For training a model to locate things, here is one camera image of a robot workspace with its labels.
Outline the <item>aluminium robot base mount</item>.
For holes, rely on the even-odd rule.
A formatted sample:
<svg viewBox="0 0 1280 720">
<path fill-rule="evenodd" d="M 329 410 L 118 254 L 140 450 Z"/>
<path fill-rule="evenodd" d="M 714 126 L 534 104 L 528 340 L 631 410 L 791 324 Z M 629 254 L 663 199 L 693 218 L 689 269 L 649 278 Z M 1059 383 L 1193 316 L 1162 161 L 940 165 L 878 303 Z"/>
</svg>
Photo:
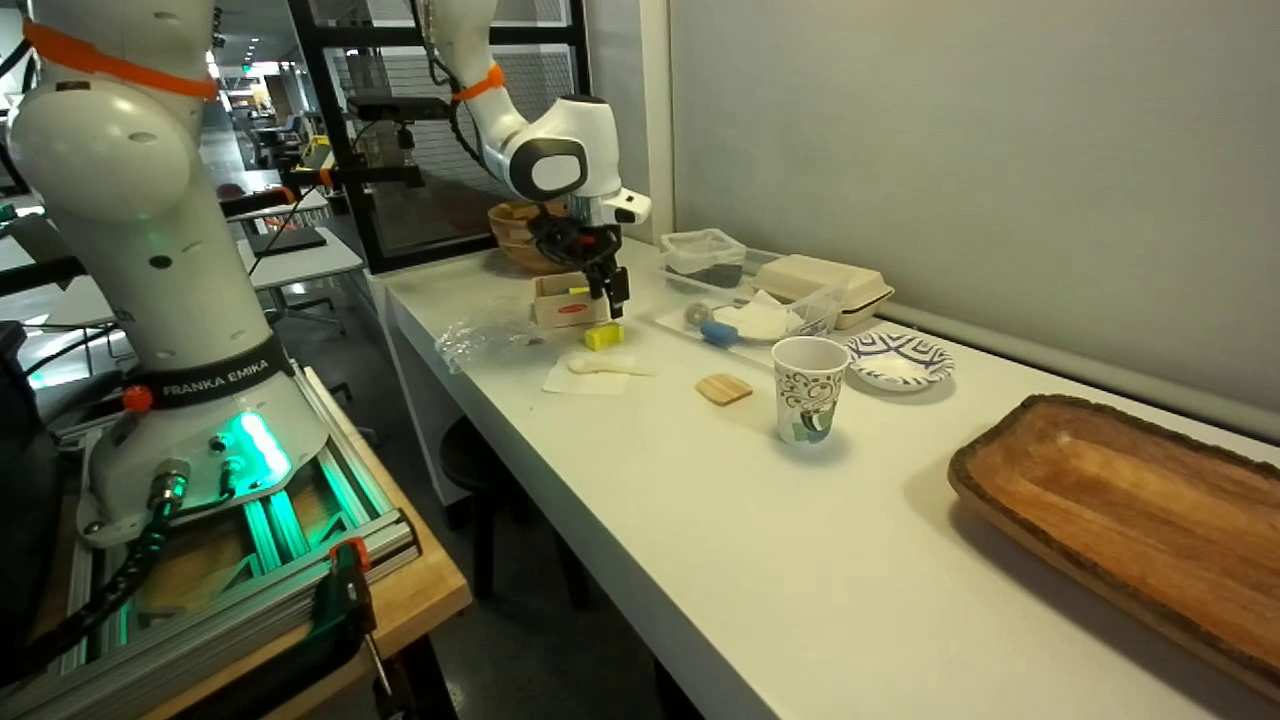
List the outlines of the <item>aluminium robot base mount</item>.
<svg viewBox="0 0 1280 720">
<path fill-rule="evenodd" d="M 304 373 L 329 426 L 308 468 L 247 505 L 183 518 L 147 579 L 66 651 L 0 692 L 0 720 L 144 720 L 147 712 L 243 712 L 282 697 L 304 669 L 329 671 L 313 640 L 329 552 L 360 539 L 366 589 L 419 557 L 415 529 L 388 500 L 364 437 Z"/>
</svg>

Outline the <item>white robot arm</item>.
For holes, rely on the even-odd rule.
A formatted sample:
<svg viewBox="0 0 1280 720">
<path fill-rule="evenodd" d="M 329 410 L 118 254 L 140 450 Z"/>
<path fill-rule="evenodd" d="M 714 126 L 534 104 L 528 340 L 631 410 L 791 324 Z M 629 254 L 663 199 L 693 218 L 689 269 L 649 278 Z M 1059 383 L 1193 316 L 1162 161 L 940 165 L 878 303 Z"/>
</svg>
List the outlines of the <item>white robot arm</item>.
<svg viewBox="0 0 1280 720">
<path fill-rule="evenodd" d="M 560 100 L 528 120 L 493 57 L 495 0 L 419 0 L 425 46 L 476 120 L 484 169 L 543 213 L 541 247 L 615 303 L 615 243 L 649 218 L 620 182 L 615 118 Z M 37 89 L 9 148 L 140 355 L 122 412 L 88 446 L 81 538 L 114 549 L 282 487 L 322 446 L 264 322 L 197 153 L 210 0 L 26 0 Z"/>
</svg>

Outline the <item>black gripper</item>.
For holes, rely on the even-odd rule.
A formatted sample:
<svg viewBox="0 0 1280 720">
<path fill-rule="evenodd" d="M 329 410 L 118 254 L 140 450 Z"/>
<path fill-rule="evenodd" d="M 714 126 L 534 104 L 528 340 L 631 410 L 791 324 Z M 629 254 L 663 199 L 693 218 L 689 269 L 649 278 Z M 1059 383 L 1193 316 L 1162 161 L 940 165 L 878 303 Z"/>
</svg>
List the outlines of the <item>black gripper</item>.
<svg viewBox="0 0 1280 720">
<path fill-rule="evenodd" d="M 575 273 L 587 278 L 587 302 L 591 302 L 601 322 L 606 316 L 606 310 L 622 314 L 622 303 L 631 295 L 629 269 L 615 269 L 606 278 L 606 303 L 603 303 L 603 282 L 601 282 L 601 273 L 606 273 L 615 263 L 615 254 L 620 254 L 620 234 L 615 228 L 578 228 L 572 218 L 534 218 L 533 219 L 533 242 L 534 242 L 543 262 L 550 262 L 560 269 L 575 269 Z"/>
</svg>

